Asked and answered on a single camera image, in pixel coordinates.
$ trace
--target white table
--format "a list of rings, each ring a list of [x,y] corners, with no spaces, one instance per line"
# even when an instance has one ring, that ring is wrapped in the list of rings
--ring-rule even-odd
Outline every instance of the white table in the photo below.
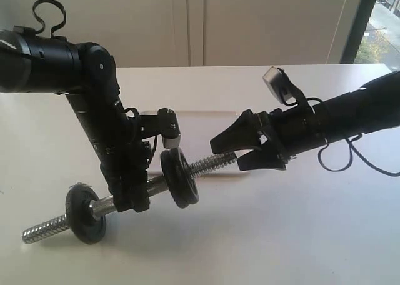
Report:
[[[383,64],[283,66],[307,96],[327,99],[386,74]],[[121,68],[121,98],[140,110],[272,111],[267,67]],[[359,159],[321,168],[317,151],[286,172],[197,182],[200,202],[177,208],[165,192],[149,211],[111,214],[94,246],[70,231],[32,245],[31,224],[64,212],[70,185],[108,194],[99,162],[65,97],[0,94],[0,284],[397,284],[400,183]],[[365,155],[400,168],[400,129],[364,136]],[[345,144],[326,162],[348,160]]]

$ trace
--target outdoor greenery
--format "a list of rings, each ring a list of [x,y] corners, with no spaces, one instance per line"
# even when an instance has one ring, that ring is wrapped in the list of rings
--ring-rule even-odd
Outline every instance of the outdoor greenery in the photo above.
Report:
[[[374,38],[363,37],[354,63],[382,62],[382,56],[389,50],[389,43],[382,34],[376,34]]]

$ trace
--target table surface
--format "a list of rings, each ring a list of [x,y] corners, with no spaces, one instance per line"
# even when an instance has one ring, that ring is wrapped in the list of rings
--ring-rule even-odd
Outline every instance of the table surface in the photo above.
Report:
[[[283,66],[307,96],[352,91],[386,74],[383,64]],[[121,68],[126,107],[178,111],[272,111],[267,67]],[[169,193],[150,210],[110,214],[102,242],[70,231],[32,245],[21,231],[64,213],[68,187],[107,186],[65,97],[0,94],[0,284],[397,284],[400,184],[354,160],[325,171],[317,151],[286,172],[205,177],[200,202],[185,210]],[[356,146],[380,166],[400,163],[400,129],[364,136]],[[343,142],[325,159],[348,160]]]

